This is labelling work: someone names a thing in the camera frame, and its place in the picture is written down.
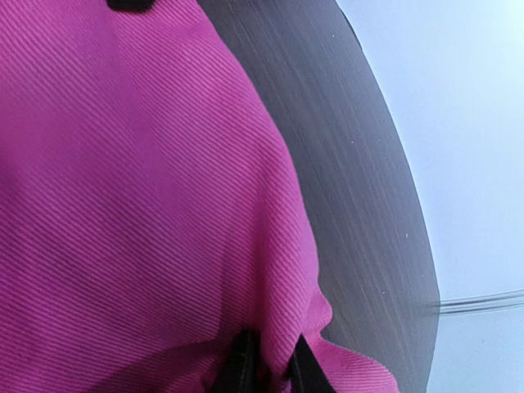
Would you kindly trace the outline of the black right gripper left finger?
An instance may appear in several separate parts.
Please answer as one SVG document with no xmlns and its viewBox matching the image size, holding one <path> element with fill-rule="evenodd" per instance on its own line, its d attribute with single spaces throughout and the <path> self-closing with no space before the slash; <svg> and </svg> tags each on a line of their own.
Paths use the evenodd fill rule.
<svg viewBox="0 0 524 393">
<path fill-rule="evenodd" d="M 215 392 L 255 393 L 260 383 L 257 376 L 260 365 L 260 337 L 257 332 L 238 333 L 229 354 L 215 379 Z"/>
</svg>

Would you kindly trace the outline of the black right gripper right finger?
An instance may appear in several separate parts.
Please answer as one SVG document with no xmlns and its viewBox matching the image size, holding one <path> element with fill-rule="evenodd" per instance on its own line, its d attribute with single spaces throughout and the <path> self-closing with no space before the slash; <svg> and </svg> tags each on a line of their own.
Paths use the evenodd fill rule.
<svg viewBox="0 0 524 393">
<path fill-rule="evenodd" d="M 305 337 L 301 335 L 288 364 L 291 392 L 334 393 Z"/>
</svg>

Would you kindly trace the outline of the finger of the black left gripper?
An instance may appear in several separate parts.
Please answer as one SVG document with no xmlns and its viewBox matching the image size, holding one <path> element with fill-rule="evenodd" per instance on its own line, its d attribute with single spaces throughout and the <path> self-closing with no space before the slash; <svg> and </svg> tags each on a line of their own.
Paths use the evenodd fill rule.
<svg viewBox="0 0 524 393">
<path fill-rule="evenodd" d="M 112 11 L 148 11 L 152 0 L 107 0 L 107 6 Z"/>
</svg>

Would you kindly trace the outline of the pink trousers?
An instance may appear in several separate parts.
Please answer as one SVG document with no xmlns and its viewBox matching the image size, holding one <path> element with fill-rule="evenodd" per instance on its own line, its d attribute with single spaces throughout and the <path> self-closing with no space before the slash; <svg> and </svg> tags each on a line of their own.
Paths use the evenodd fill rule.
<svg viewBox="0 0 524 393">
<path fill-rule="evenodd" d="M 287 146 L 197 2 L 2 2 L 2 391 L 215 392 L 243 330 L 258 392 L 301 335 L 334 392 L 397 391 L 331 317 Z"/>
</svg>

